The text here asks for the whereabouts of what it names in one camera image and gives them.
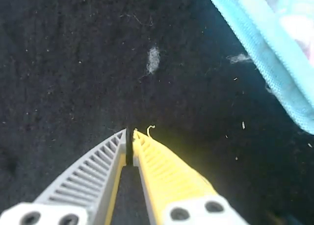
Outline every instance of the screw hole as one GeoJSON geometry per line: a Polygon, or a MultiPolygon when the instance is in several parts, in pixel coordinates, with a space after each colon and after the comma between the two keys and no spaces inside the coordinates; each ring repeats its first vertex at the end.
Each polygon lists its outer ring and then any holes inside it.
{"type": "Polygon", "coordinates": [[[171,211],[170,216],[175,221],[187,220],[190,217],[188,211],[182,208],[174,208],[171,211]]]}
{"type": "Polygon", "coordinates": [[[30,212],[26,214],[21,221],[21,225],[34,225],[40,219],[40,213],[38,212],[30,212]]]}
{"type": "Polygon", "coordinates": [[[221,204],[214,202],[214,201],[207,202],[205,204],[205,208],[210,213],[219,213],[219,212],[224,211],[224,207],[222,207],[221,204]]]}
{"type": "Polygon", "coordinates": [[[78,216],[76,216],[75,214],[68,214],[60,220],[59,225],[77,225],[78,223],[78,216]]]}

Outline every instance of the light blue cloth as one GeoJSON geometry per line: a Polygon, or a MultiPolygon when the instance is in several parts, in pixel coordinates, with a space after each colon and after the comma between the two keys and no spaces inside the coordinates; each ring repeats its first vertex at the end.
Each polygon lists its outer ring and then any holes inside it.
{"type": "Polygon", "coordinates": [[[286,112],[314,134],[314,68],[265,0],[211,0],[286,112]]]}

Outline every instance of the debris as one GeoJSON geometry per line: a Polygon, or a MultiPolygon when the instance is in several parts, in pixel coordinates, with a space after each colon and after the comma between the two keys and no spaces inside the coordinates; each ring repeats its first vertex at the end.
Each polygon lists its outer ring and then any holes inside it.
{"type": "Polygon", "coordinates": [[[230,61],[231,64],[238,62],[252,62],[250,56],[244,55],[242,53],[240,53],[238,56],[228,56],[227,59],[230,61]]]}
{"type": "Polygon", "coordinates": [[[147,72],[153,75],[159,67],[160,54],[158,47],[152,47],[148,52],[147,72]]]}

